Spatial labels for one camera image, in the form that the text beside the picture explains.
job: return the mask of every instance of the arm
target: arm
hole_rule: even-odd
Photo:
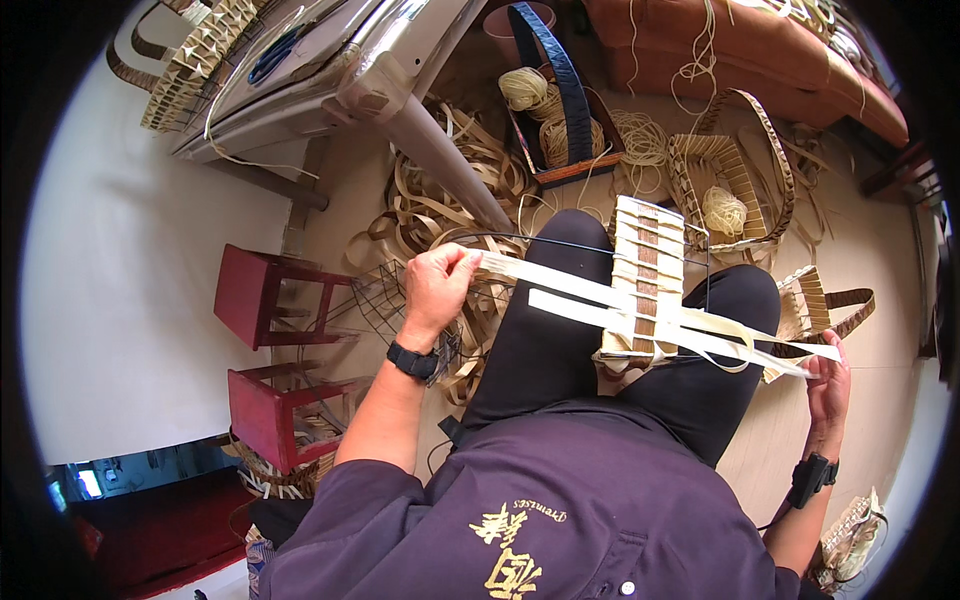
[[[850,364],[840,336],[830,330],[824,336],[839,348],[841,362],[814,356],[806,364],[817,378],[807,380],[810,432],[806,436],[803,459],[816,452],[833,464],[840,458],[840,445],[846,427],[850,403]],[[777,566],[790,568],[797,575],[804,576],[817,549],[832,489],[833,486],[824,486],[813,494],[801,510],[790,507],[786,500],[780,505],[777,515],[782,518],[771,525],[763,537],[767,552]]]
[[[428,354],[467,297],[480,252],[444,244],[407,263],[406,320],[396,336],[402,347]],[[384,360],[337,451],[334,465],[373,459],[413,474],[425,382]]]

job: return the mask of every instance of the black basket handle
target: black basket handle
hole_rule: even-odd
[[[540,66],[540,52],[534,36],[543,46],[553,74],[560,89],[560,100],[566,118],[567,164],[593,159],[593,143],[590,133],[590,109],[587,94],[577,77],[577,71],[560,42],[557,41],[543,21],[526,2],[517,2],[507,9],[510,28],[514,32],[516,50],[523,66]]]

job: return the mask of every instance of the person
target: person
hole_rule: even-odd
[[[577,210],[539,237],[610,248]],[[535,240],[526,260],[611,282],[609,253]],[[478,264],[455,244],[410,261],[401,347],[430,352]],[[734,266],[710,285],[710,312],[776,332],[780,299],[765,272]],[[823,597],[801,577],[831,486],[802,509],[784,504],[761,537],[714,470],[761,367],[729,373],[691,353],[598,396],[590,356],[600,329],[530,307],[530,288],[517,283],[463,414],[468,433],[426,487],[412,474],[424,382],[384,361],[313,507],[263,572],[261,598]],[[703,307],[706,289],[684,305]],[[835,464],[849,366],[845,356],[807,364],[816,378],[798,458]]]

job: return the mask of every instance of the red wooden stool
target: red wooden stool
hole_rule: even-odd
[[[320,366],[319,361],[286,363],[246,371],[227,371],[230,421],[233,434],[283,474],[324,456],[340,445],[340,436],[297,448],[294,409],[318,398],[326,400],[369,387],[372,377],[322,381],[312,388],[284,392],[263,379],[297,374]]]
[[[279,308],[276,299],[282,279],[316,281],[324,285],[320,312],[312,331],[271,331],[274,317],[303,316],[295,309]],[[217,295],[213,301],[215,314],[230,331],[256,350],[261,346],[298,346],[300,344],[333,344],[353,342],[359,334],[326,333],[326,317],[330,299],[337,285],[350,286],[345,275],[324,273],[306,260],[263,252],[241,250],[227,244],[220,263]]]

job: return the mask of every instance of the floor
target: floor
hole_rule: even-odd
[[[448,64],[449,68],[442,72],[434,91],[451,98],[463,109],[499,110],[495,96],[477,90],[491,89],[496,74],[504,70],[502,65],[493,60],[491,64],[475,68],[456,69],[458,60],[465,57],[490,56],[489,53],[476,54],[484,43],[481,36],[468,34]],[[591,57],[583,60],[585,70],[595,66],[590,60]],[[688,132],[692,125],[692,117],[682,112],[672,98],[631,98],[604,90],[599,71],[595,78],[591,74],[590,80],[610,108],[647,112],[668,134]],[[502,115],[494,115],[488,123],[496,122],[497,118]],[[772,169],[772,161],[764,154],[763,138],[756,138],[761,130],[751,113],[736,108],[725,110],[721,124],[726,134],[740,135],[761,170]],[[779,125],[783,130],[788,129],[785,124]],[[504,131],[496,126],[488,129],[494,133]],[[915,356],[923,310],[908,209],[902,204],[862,198],[856,181],[869,172],[869,157],[854,150],[856,169],[852,172],[847,145],[829,137],[825,144],[832,170],[821,174],[815,194],[828,216],[832,236],[827,234],[816,252],[821,279],[827,291],[869,287],[876,293],[876,312],[846,342],[853,368],[852,399],[843,468],[830,500],[825,523],[828,527],[854,495],[867,494],[871,486],[876,486],[882,500],[890,490],[913,415],[917,390]],[[357,130],[329,140],[316,189],[329,196],[330,206],[323,213],[311,211],[306,219],[302,237],[304,258],[320,263],[326,271],[350,274],[357,273],[357,267],[365,271],[378,264],[380,259],[374,250],[362,243],[351,244],[351,239],[364,231],[384,209],[384,185],[392,168],[389,145],[374,131]],[[652,175],[649,181],[655,181]],[[609,217],[611,189],[612,175],[595,176],[586,186],[575,182],[553,190],[556,196],[548,192],[548,200],[556,201],[558,207],[589,206],[595,209],[591,213],[598,211]],[[534,229],[542,226],[550,212],[549,209],[540,211]],[[803,223],[811,231],[816,229],[808,202],[797,203],[794,221]],[[921,215],[921,222],[926,247],[930,249],[932,221]],[[810,262],[807,246],[791,229],[780,244],[771,274],[782,279]],[[702,276],[702,272],[687,273],[687,287]],[[297,303],[304,306],[316,306],[315,302],[312,292],[297,298]],[[837,310],[831,314],[836,322],[847,313]],[[370,325],[356,310],[335,324],[367,333],[353,346],[309,348],[307,356],[325,359],[325,373],[330,379],[374,373],[383,360],[388,342],[372,333]],[[292,360],[294,356],[292,353],[288,356],[289,352],[289,348],[279,350],[278,358]],[[427,391],[415,473],[424,482],[446,454],[446,446],[439,448],[432,464],[427,464],[430,449],[445,440],[436,423],[446,415],[459,417],[462,410],[447,403],[436,388]],[[802,381],[782,377],[770,385],[759,384],[754,401],[717,468],[730,483],[746,514],[757,524],[770,519],[789,488],[790,473],[803,449],[808,421]]]

